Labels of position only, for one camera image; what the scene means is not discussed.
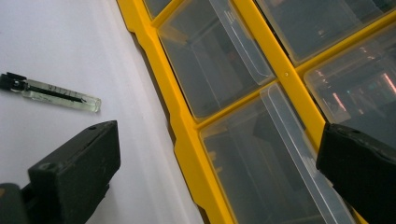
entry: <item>plastic container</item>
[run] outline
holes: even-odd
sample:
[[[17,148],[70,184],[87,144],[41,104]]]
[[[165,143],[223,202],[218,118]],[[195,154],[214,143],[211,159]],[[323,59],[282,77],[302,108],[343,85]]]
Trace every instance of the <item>plastic container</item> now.
[[[218,112],[275,77],[228,0],[185,1],[159,36],[196,118]]]
[[[278,84],[201,136],[238,223],[354,223]]]
[[[396,148],[396,25],[305,75],[329,122]]]
[[[171,2],[171,0],[144,0],[151,18],[155,18]]]
[[[396,1],[256,0],[294,64],[299,64],[348,37]]]

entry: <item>yellow frame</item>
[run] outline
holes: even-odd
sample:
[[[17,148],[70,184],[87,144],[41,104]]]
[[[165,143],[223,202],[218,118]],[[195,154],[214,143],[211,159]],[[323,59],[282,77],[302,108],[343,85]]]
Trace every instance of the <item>yellow frame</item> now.
[[[262,51],[274,69],[278,81],[284,87],[300,115],[306,133],[310,137],[315,150],[320,145],[325,120],[318,111],[314,101],[307,91],[303,75],[313,66],[331,58],[341,50],[352,46],[369,35],[383,29],[396,21],[396,11],[372,23],[356,34],[325,50],[318,56],[295,68],[279,46],[262,14],[253,0],[230,0],[240,13],[247,28],[258,41]],[[236,223],[233,211],[222,193],[222,188],[216,178],[216,171],[209,162],[199,132],[212,122],[232,113],[241,105],[259,96],[256,90],[243,99],[222,109],[219,113],[197,121],[191,115],[183,93],[177,84],[176,77],[166,58],[158,28],[183,3],[183,0],[172,0],[170,4],[152,20],[146,10],[143,0],[118,0],[120,11],[130,32],[137,36],[139,44],[147,53],[160,90],[170,113],[170,123],[177,138],[175,153],[178,163],[189,186],[191,197],[205,209],[211,223]],[[362,223],[366,223],[357,214]]]

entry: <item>white table surface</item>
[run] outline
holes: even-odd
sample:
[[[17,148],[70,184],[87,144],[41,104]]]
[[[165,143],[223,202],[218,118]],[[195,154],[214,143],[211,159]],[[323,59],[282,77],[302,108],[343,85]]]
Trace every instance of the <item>white table surface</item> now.
[[[0,91],[0,183],[83,129],[119,123],[121,168],[88,223],[202,223],[168,121],[116,0],[0,0],[0,72],[97,96],[97,114]]]

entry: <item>transparent compartment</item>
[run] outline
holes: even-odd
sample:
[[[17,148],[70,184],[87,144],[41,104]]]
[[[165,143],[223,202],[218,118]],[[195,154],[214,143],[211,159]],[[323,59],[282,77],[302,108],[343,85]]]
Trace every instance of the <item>transparent compartment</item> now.
[[[201,137],[239,223],[354,223],[277,84]]]
[[[185,1],[159,35],[196,118],[218,112],[275,78],[228,0]]]
[[[256,0],[291,60],[302,63],[396,7],[394,0]]]
[[[396,148],[396,25],[346,49],[304,79],[329,122]]]
[[[171,0],[144,0],[150,17],[153,19],[163,11]]]

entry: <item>clear plastic drawer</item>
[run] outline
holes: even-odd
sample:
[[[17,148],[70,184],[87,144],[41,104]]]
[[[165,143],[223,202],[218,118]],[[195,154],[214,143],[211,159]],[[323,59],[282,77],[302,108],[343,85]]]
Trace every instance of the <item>clear plastic drawer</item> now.
[[[396,7],[396,1],[256,0],[298,64]]]
[[[228,0],[185,1],[159,35],[196,118],[216,113],[275,77]]]
[[[239,223],[354,223],[277,84],[201,136]]]
[[[396,25],[308,72],[305,82],[329,122],[396,148]]]
[[[144,0],[151,18],[155,18],[171,2],[171,0]]]

